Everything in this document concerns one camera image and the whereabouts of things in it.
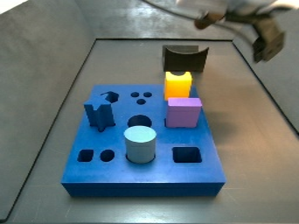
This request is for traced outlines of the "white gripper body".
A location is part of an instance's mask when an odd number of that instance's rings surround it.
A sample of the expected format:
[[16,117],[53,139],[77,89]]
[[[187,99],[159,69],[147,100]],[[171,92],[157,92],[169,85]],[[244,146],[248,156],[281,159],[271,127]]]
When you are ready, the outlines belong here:
[[227,13],[239,16],[279,13],[299,10],[299,0],[176,0],[175,4],[199,16],[209,13],[224,17]]

